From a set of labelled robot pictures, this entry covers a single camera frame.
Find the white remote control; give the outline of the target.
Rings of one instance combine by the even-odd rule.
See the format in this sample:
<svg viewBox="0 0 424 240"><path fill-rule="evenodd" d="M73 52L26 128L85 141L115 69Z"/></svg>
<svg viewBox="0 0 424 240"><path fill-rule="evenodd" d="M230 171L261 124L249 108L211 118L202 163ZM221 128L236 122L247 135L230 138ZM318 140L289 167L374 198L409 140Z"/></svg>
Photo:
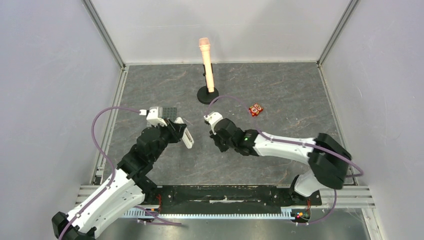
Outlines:
<svg viewBox="0 0 424 240"><path fill-rule="evenodd" d="M181 117L177 117L175 120L175 123L177 124L184 124L185 122L183 121L183 119ZM188 130L188 128L186 127L184 129L182 138L181 138L182 142L184 143L184 145L186 146L187 149L191 149L194 145L194 139L190 133L190 131Z"/></svg>

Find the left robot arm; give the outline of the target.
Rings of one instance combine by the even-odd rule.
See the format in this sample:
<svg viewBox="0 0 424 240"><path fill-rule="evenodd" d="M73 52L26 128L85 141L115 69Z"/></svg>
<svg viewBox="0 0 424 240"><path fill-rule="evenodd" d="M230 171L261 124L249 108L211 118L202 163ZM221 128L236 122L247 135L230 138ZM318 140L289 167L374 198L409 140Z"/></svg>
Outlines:
<svg viewBox="0 0 424 240"><path fill-rule="evenodd" d="M142 202L152 204L158 186L147 177L169 144L183 140L187 124L178 117L165 125L145 128L136 143L117 164L114 172L94 193L68 213L52 218L59 240L94 240L127 210Z"/></svg>

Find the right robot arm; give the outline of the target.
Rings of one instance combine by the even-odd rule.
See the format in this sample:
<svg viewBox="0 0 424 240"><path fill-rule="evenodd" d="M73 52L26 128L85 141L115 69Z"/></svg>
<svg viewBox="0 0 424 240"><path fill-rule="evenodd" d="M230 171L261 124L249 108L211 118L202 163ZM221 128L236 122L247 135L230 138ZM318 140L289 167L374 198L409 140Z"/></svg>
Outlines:
<svg viewBox="0 0 424 240"><path fill-rule="evenodd" d="M294 178L288 191L295 204L302 204L319 189L340 190L345 184L352 156L326 133L290 138L256 129L242 130L216 112L204 117L204 121L210 125L210 137L221 152L233 149L243 156L278 157L309 166L306 173Z"/></svg>

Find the dark grey studded baseplate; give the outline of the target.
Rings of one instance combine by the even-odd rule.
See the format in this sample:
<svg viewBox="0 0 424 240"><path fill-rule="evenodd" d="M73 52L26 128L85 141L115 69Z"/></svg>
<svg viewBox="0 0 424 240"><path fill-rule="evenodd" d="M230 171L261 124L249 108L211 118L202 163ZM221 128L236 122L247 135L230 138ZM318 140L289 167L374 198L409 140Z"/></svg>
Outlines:
<svg viewBox="0 0 424 240"><path fill-rule="evenodd" d="M164 120L175 120L177 118L177 108L176 107L162 107L163 108L163 114L162 118Z"/></svg>

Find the red owl toy block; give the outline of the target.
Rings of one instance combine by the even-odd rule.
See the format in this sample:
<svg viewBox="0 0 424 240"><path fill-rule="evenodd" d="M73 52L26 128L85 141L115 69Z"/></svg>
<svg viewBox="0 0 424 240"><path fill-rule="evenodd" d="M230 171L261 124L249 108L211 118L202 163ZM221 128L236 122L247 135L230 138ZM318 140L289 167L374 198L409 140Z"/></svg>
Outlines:
<svg viewBox="0 0 424 240"><path fill-rule="evenodd" d="M249 107L248 110L252 117L257 117L264 110L264 108L260 104L254 103Z"/></svg>

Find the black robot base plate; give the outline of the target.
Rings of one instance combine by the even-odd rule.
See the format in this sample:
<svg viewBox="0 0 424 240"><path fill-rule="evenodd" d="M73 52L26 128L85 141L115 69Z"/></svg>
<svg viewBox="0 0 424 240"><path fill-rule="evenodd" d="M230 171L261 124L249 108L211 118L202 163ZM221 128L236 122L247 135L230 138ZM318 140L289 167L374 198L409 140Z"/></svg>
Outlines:
<svg viewBox="0 0 424 240"><path fill-rule="evenodd" d="M162 214L277 214L282 207L320 206L322 200L318 190L303 197L284 185L162 185L141 205Z"/></svg>

